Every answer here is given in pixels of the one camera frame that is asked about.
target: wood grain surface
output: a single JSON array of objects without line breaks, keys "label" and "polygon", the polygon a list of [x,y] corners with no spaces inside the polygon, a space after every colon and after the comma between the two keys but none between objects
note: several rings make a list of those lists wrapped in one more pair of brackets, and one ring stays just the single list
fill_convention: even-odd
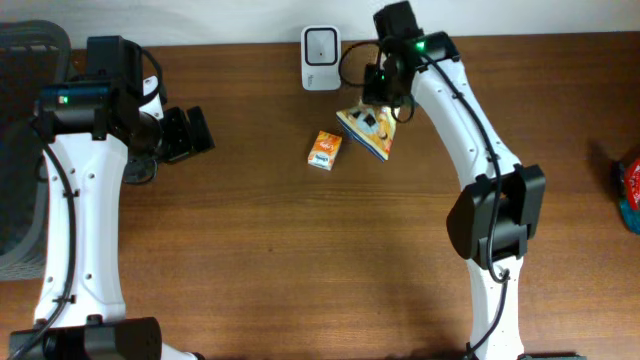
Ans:
[{"label": "wood grain surface", "polygon": [[[547,192],[521,275],[529,353],[638,359],[640,237],[610,196],[609,159],[640,143],[640,34],[455,39],[494,127]],[[460,351],[469,276],[445,218],[458,194],[423,110],[381,163],[346,142],[306,156],[359,90],[307,92],[298,44],[154,48],[170,104],[200,105],[217,148],[122,189],[128,317],[210,358],[375,359]],[[361,76],[371,51],[347,74]],[[76,61],[82,65],[82,54]],[[40,281],[0,283],[0,354],[31,326]]]}]

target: black cable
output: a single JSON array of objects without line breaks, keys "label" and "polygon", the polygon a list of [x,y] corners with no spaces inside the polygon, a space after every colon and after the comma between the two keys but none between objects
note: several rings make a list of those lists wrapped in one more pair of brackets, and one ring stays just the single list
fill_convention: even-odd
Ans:
[{"label": "black cable", "polygon": [[502,283],[502,291],[500,292],[500,304],[498,305],[498,313],[496,314],[496,318],[493,320],[493,324],[491,324],[491,327],[489,328],[489,330],[487,330],[487,333],[484,334],[484,336],[480,339],[480,341],[478,341],[471,349],[469,349],[469,351],[467,351],[465,356],[462,358],[463,360],[472,359],[476,351],[478,351],[478,349],[480,349],[480,347],[484,345],[484,343],[489,339],[489,336],[491,336],[491,334],[493,334],[493,332],[498,327],[498,324],[500,323],[500,318],[502,318],[502,313],[504,312],[504,305],[507,302],[507,286],[508,285],[509,285],[508,281],[505,281]]},{"label": "black cable", "polygon": [[54,300],[58,303],[55,310],[47,319],[46,323],[42,325],[40,329],[36,333],[34,333],[29,340],[22,344],[12,355],[9,356],[8,360],[18,360],[23,358],[26,353],[31,350],[31,348],[38,343],[44,336],[44,334],[49,330],[49,328],[56,322],[62,310],[66,306],[67,302],[71,302],[71,287],[73,285],[73,277],[75,275],[75,267],[76,267],[76,212],[74,207],[74,193],[71,190],[71,184],[69,183],[69,178],[64,171],[64,168],[60,164],[60,161],[51,150],[51,147],[44,140],[36,126],[34,126],[33,122],[31,122],[31,126],[35,130],[38,138],[42,141],[44,152],[49,157],[49,160],[53,163],[53,166],[56,168],[58,172],[58,176],[60,177],[60,181],[62,181],[62,186],[64,188],[64,197],[67,199],[67,208],[69,211],[69,262],[67,266],[67,278],[64,283],[64,290],[62,291],[62,295]]},{"label": "black cable", "polygon": [[355,43],[353,45],[351,45],[349,48],[347,48],[347,50],[345,50],[344,53],[342,53],[342,56],[340,57],[340,62],[338,63],[338,76],[340,76],[340,80],[342,80],[343,83],[349,85],[349,86],[353,86],[353,87],[363,87],[363,86],[367,86],[371,83],[373,83],[376,79],[376,73],[374,72],[372,74],[372,76],[369,79],[366,79],[364,83],[362,84],[356,84],[353,83],[349,80],[347,80],[343,75],[342,75],[342,64],[344,63],[344,59],[346,59],[347,54],[349,54],[353,49],[358,48],[360,46],[365,46],[365,45],[376,45],[378,47],[378,55],[376,56],[376,71],[380,68],[380,60],[382,59],[382,49],[380,48],[380,42],[377,40],[369,40],[369,41],[361,41],[358,43]]},{"label": "black cable", "polygon": [[416,112],[416,100],[413,98],[413,95],[409,95],[409,100],[411,101],[411,112],[409,113],[409,117],[407,117],[406,119],[400,121],[400,119],[398,119],[398,115],[396,115],[396,112],[393,110],[393,108],[391,109],[391,117],[397,123],[406,124],[411,121],[411,119],[413,119],[413,114],[415,114]]},{"label": "black cable", "polygon": [[158,85],[156,86],[156,88],[153,89],[152,92],[150,92],[147,95],[143,96],[142,99],[140,99],[140,105],[144,105],[144,104],[147,104],[147,103],[151,102],[151,100],[153,100],[153,98],[155,98],[156,95],[158,95],[164,80],[162,78],[162,67],[160,66],[158,61],[156,61],[156,59],[153,57],[153,55],[151,55],[149,50],[140,47],[140,52],[144,56],[146,56],[147,59],[149,59],[149,61],[151,62],[151,65],[153,65],[153,68],[156,70],[156,74],[158,74]]}]

